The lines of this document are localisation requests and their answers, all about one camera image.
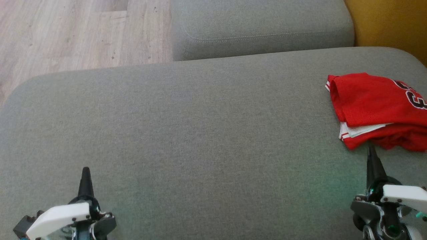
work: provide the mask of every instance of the gray couch cushion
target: gray couch cushion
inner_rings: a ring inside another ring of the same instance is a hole
[[[173,0],[173,59],[351,47],[343,0]]]
[[[349,206],[364,190],[366,146],[338,139],[324,87],[355,72],[427,95],[427,69],[379,47],[29,80],[0,112],[1,239],[23,215],[71,200],[84,166],[117,216],[111,239],[360,239]],[[426,154],[377,151],[390,175],[427,183]]]

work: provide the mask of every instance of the robotic arm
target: robotic arm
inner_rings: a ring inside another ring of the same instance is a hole
[[[351,209],[364,240],[422,240],[415,228],[400,222],[412,209],[427,212],[425,187],[404,186],[387,176],[373,145],[369,146],[366,193],[356,195]]]
[[[72,229],[71,240],[107,240],[116,227],[113,214],[101,212],[88,167],[83,168],[79,193],[69,204],[39,211],[36,217],[25,216],[13,231],[21,240],[40,240],[64,227]]]

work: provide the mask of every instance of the gray ottoman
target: gray ottoman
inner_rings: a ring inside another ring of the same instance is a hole
[[[343,0],[173,0],[173,59],[351,47]]]
[[[328,74],[355,72],[427,95],[427,69],[380,47],[29,80],[0,112],[0,239],[14,239],[25,214],[75,197],[89,166],[102,209],[117,217],[111,240],[359,240],[350,203],[366,184],[367,148],[338,139],[325,89]],[[391,176],[427,183],[426,154],[377,151]]]

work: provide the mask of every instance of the folded garment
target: folded garment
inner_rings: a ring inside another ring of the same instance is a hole
[[[371,140],[385,149],[427,150],[427,105],[404,82],[367,73],[328,76],[326,88],[349,149]]]

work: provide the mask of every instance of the folded red clothing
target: folded red clothing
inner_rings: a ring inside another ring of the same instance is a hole
[[[353,137],[341,132],[349,149],[371,140],[385,149],[427,150],[427,104],[404,82],[354,73],[329,75],[326,88],[339,121],[349,128],[383,124]]]

